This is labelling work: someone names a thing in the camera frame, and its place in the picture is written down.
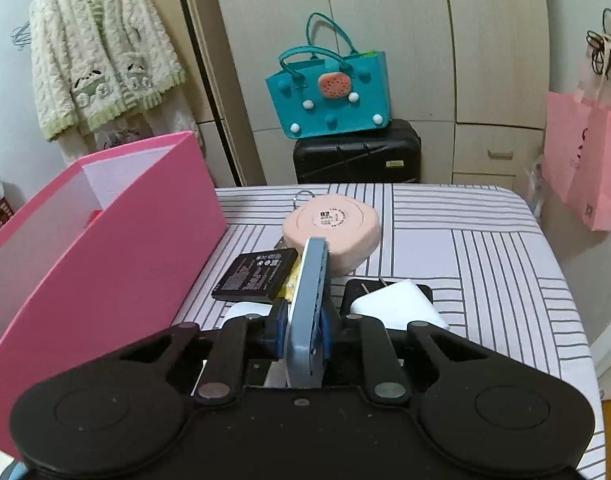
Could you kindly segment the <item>white device with black screen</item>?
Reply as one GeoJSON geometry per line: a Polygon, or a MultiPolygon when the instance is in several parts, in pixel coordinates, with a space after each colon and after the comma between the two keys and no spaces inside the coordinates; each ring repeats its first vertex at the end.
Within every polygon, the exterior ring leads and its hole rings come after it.
{"type": "Polygon", "coordinates": [[[319,388],[324,371],[322,306],[328,270],[325,238],[305,243],[292,298],[284,360],[287,385],[293,389],[319,388]]]}

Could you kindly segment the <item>black battery pack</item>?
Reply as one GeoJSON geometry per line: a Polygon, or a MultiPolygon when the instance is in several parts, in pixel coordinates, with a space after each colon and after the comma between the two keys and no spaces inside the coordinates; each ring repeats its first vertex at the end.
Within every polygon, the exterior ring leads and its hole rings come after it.
{"type": "Polygon", "coordinates": [[[212,289],[212,298],[226,302],[271,304],[291,273],[299,254],[294,248],[239,255],[212,289]]]}

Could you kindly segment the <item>pink round compact case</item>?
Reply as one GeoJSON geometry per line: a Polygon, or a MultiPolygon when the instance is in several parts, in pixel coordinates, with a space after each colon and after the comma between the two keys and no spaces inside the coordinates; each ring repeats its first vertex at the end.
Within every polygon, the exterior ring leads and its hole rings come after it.
{"type": "Polygon", "coordinates": [[[300,254],[309,238],[325,238],[332,276],[355,271],[381,240],[376,209],[340,194],[312,198],[288,214],[281,229],[286,245],[300,254]]]}

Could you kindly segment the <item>pink cardboard storage box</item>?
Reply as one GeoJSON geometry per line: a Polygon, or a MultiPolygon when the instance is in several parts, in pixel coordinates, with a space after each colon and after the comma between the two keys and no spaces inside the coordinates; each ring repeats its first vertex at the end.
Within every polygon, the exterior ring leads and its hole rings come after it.
{"type": "Polygon", "coordinates": [[[16,212],[0,229],[0,450],[16,452],[25,390],[170,326],[225,230],[189,132],[83,157],[16,212]]]}

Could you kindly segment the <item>white charger cube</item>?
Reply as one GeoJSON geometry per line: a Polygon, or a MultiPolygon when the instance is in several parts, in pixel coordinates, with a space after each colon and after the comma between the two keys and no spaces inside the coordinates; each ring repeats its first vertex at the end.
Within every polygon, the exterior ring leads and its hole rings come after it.
{"type": "Polygon", "coordinates": [[[432,302],[412,281],[406,280],[368,292],[350,304],[350,313],[378,318],[389,330],[406,330],[412,322],[425,322],[448,330],[432,302]]]}

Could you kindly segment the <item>red patterned bag in box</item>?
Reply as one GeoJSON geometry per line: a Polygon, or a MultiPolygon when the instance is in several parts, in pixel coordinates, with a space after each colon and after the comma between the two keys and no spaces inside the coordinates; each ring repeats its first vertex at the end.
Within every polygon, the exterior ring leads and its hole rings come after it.
{"type": "Polygon", "coordinates": [[[102,209],[95,209],[92,211],[92,213],[90,214],[88,220],[87,220],[87,224],[90,226],[92,224],[92,222],[94,222],[99,216],[100,214],[102,214],[104,211],[102,209]]]}

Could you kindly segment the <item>black suitcase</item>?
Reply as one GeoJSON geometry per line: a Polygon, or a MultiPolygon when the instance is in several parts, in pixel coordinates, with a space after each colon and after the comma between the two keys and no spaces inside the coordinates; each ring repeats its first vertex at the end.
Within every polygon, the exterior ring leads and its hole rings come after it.
{"type": "Polygon", "coordinates": [[[392,119],[378,130],[299,140],[293,166],[300,184],[418,183],[422,146],[409,122],[392,119]]]}

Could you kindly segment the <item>pink paper shopping bag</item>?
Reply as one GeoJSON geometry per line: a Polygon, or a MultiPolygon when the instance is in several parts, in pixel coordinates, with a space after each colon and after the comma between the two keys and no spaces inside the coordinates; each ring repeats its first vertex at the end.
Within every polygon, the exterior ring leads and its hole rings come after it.
{"type": "Polygon", "coordinates": [[[591,231],[611,231],[611,37],[587,46],[571,94],[548,93],[542,174],[591,231]]]}

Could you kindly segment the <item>teal felt handbag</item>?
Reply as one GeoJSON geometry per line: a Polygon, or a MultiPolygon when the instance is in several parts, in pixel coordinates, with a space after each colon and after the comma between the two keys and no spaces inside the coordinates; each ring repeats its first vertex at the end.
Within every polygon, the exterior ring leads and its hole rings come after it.
{"type": "Polygon", "coordinates": [[[387,57],[383,51],[360,52],[343,28],[321,12],[305,25],[304,46],[278,56],[280,71],[265,79],[284,134],[293,140],[382,129],[391,120],[387,57]],[[311,36],[316,18],[345,40],[342,56],[317,47],[311,36]]]}

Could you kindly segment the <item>cream knitted panda cardigan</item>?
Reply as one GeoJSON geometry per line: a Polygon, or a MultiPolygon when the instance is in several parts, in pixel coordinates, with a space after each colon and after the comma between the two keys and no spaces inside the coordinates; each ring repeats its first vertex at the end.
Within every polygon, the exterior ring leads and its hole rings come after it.
{"type": "Polygon", "coordinates": [[[149,136],[200,132],[151,0],[34,0],[28,24],[38,123],[67,164],[149,136]]]}

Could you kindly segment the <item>black clothes rack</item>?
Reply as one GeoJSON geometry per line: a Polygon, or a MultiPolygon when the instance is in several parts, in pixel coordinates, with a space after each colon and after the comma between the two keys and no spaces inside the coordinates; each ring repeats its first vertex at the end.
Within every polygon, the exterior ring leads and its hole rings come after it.
{"type": "Polygon", "coordinates": [[[212,115],[212,122],[214,122],[215,129],[218,135],[218,142],[220,142],[220,148],[222,149],[223,155],[227,162],[228,172],[232,177],[232,186],[243,186],[238,167],[235,162],[235,157],[232,154],[232,150],[230,149],[223,120],[222,118],[220,118],[220,111],[218,110],[214,92],[211,87],[208,69],[206,68],[206,63],[204,62],[200,49],[199,36],[196,27],[194,27],[194,20],[191,16],[189,2],[188,0],[179,0],[179,3],[180,7],[182,8],[186,26],[188,28],[191,49],[192,52],[194,52],[194,62],[196,62],[196,65],[199,70],[202,88],[204,92],[206,92],[206,100],[208,101],[209,110],[212,115]]]}

